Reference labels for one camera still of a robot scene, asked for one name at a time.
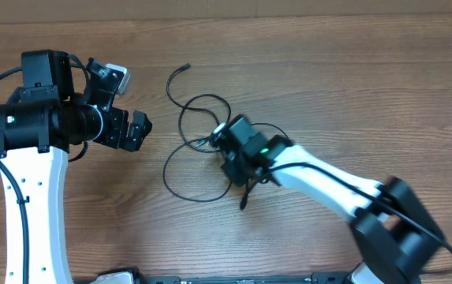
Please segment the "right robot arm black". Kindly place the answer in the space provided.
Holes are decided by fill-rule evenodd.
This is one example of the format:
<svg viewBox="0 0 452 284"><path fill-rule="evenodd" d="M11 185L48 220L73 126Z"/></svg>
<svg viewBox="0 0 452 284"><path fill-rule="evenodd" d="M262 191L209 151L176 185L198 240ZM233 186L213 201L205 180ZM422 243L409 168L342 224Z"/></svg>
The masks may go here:
<svg viewBox="0 0 452 284"><path fill-rule="evenodd" d="M222 171L250 193L262 181L297 190L348 223L363 257L351 272L314 274L321 283L418 283L446 240L407 183L349 174L316 158L285 136L266 138L244 116L211 134Z"/></svg>

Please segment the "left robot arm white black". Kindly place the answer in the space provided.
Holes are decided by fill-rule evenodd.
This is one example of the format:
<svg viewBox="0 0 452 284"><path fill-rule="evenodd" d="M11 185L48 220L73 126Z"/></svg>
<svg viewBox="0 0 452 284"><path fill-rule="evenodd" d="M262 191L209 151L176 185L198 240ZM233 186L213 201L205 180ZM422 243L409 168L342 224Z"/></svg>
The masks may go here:
<svg viewBox="0 0 452 284"><path fill-rule="evenodd" d="M64 185L73 145L139 150L152 124L114 107L127 68L82 63L57 50L21 55L23 84L0 105L0 173L6 203L6 282L69 283Z"/></svg>

